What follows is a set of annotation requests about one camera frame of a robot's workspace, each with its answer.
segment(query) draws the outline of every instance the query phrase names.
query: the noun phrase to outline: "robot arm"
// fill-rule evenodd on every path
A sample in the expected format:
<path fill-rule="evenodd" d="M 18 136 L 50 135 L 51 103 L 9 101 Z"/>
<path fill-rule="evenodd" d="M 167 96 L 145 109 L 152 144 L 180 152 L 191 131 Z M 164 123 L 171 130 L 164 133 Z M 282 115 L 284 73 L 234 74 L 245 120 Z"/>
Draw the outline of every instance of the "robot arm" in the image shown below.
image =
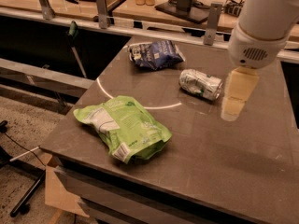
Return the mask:
<path fill-rule="evenodd" d="M 246 0 L 229 42 L 237 66 L 262 68 L 284 48 L 299 20 L 299 0 Z"/>
<path fill-rule="evenodd" d="M 234 28 L 229 56 L 237 66 L 227 77 L 221 117 L 238 118 L 258 83 L 256 72 L 273 62 L 299 20 L 299 0 L 246 0 Z"/>

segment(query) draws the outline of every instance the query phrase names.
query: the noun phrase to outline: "table surface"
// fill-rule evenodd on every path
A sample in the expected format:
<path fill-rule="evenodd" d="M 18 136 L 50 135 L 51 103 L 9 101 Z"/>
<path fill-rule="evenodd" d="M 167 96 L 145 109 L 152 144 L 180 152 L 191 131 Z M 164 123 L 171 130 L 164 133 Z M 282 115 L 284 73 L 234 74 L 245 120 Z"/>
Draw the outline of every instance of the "table surface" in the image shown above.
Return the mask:
<path fill-rule="evenodd" d="M 129 43 L 148 42 L 133 36 Z M 253 221 L 298 223 L 299 133 L 279 61 L 261 77 L 235 122 L 221 119 L 220 98 L 210 103 L 178 84 L 194 68 L 225 79 L 233 68 L 226 49 L 176 43 L 186 61 L 152 72 L 134 66 L 124 47 L 74 108 L 127 95 L 173 134 L 149 161 L 124 164 L 90 127 L 69 112 L 41 146 L 54 156 Z"/>

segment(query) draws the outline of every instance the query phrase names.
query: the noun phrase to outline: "concrete floor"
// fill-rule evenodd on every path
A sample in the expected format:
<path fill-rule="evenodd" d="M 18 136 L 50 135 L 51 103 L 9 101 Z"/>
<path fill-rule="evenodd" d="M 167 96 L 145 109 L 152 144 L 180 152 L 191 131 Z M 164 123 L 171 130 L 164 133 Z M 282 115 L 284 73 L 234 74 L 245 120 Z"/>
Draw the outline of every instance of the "concrete floor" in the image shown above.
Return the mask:
<path fill-rule="evenodd" d="M 27 149 L 41 145 L 59 120 L 64 118 L 70 107 L 71 104 L 68 104 L 67 108 L 61 110 L 54 98 L 12 88 L 4 85 L 3 80 L 0 79 L 0 122 L 7 120 L 7 135 Z M 3 133 L 0 133 L 0 146 L 12 157 L 25 152 Z M 35 151 L 35 154 L 44 163 L 47 163 L 50 158 L 41 150 Z M 32 154 L 23 156 L 20 160 L 44 169 L 44 166 Z M 74 222 L 74 214 L 46 206 L 44 183 L 29 200 L 29 212 L 10 217 L 11 210 L 34 182 L 34 176 L 15 167 L 5 165 L 0 168 L 0 224 L 98 223 L 93 218 L 79 216 L 76 216 L 76 222 Z"/>

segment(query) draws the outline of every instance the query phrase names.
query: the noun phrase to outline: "aluminum can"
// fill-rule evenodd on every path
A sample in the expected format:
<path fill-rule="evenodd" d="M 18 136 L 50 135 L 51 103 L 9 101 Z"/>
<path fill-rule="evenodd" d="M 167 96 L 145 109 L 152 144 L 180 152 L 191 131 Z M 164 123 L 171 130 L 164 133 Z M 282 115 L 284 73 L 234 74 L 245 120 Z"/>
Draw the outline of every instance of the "aluminum can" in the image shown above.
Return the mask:
<path fill-rule="evenodd" d="M 210 101 L 216 100 L 221 93 L 221 79 L 194 69 L 183 70 L 178 83 L 183 90 Z"/>

